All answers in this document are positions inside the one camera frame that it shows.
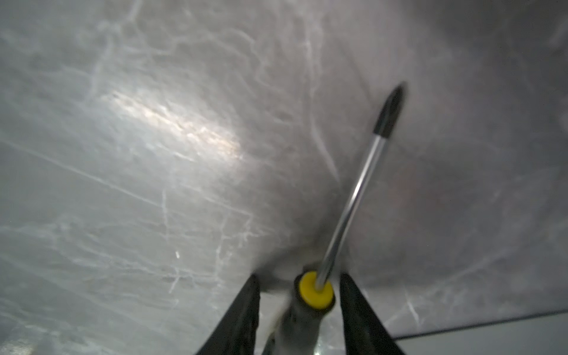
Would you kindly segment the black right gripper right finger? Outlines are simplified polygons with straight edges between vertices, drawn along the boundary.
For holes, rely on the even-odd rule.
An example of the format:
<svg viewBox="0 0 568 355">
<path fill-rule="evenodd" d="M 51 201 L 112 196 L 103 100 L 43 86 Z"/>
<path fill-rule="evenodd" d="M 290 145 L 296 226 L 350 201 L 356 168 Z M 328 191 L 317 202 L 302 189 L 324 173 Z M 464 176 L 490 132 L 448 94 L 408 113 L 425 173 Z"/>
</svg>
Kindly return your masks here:
<svg viewBox="0 0 568 355">
<path fill-rule="evenodd" d="M 347 355 L 404 355 L 353 278 L 340 275 L 340 307 Z"/>
</svg>

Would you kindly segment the grey yellow screwdriver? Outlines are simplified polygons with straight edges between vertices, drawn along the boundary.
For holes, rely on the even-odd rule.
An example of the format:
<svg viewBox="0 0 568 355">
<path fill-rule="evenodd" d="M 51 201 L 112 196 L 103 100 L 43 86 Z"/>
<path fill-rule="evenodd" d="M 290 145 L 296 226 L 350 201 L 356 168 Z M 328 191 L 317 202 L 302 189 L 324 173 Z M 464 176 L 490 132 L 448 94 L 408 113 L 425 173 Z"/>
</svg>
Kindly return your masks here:
<svg viewBox="0 0 568 355">
<path fill-rule="evenodd" d="M 329 281 L 340 250 L 365 189 L 379 162 L 387 140 L 404 106 L 406 83 L 398 84 L 388 95 L 374 125 L 371 143 L 346 205 L 339 217 L 328 248 L 317 269 L 303 272 L 294 283 L 291 305 L 277 321 L 276 330 L 266 343 L 264 354 L 313 354 L 319 329 L 336 301 Z"/>
</svg>

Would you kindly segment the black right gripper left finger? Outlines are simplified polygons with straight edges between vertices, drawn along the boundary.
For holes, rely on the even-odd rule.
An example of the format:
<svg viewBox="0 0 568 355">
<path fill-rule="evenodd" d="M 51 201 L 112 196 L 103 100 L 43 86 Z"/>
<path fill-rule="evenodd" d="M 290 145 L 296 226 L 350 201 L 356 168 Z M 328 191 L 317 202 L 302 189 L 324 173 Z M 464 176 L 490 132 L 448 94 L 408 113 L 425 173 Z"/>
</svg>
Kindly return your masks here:
<svg viewBox="0 0 568 355">
<path fill-rule="evenodd" d="M 260 282 L 251 275 L 197 354 L 253 355 L 259 325 Z"/>
</svg>

